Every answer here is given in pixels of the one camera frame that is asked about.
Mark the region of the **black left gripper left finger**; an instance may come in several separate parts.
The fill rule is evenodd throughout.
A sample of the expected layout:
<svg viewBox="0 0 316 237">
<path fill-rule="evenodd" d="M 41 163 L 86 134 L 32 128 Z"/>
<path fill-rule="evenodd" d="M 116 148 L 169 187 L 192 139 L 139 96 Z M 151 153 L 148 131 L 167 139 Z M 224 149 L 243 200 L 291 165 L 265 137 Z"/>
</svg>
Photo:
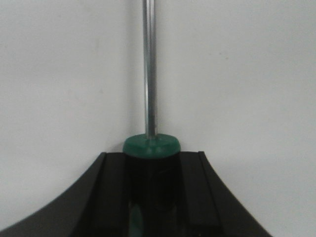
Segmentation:
<svg viewBox="0 0 316 237">
<path fill-rule="evenodd" d="M 122 153 L 101 153 L 66 191 L 2 237 L 126 237 L 128 183 Z"/>
</svg>

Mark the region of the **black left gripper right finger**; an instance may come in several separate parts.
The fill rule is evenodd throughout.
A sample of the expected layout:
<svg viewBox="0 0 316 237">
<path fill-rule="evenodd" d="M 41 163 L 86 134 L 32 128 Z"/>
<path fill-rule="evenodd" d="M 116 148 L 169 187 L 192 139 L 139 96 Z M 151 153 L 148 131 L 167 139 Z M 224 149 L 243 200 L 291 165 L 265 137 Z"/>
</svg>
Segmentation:
<svg viewBox="0 0 316 237">
<path fill-rule="evenodd" d="M 272 236 L 228 189 L 204 152 L 181 152 L 179 158 L 185 236 Z"/>
</svg>

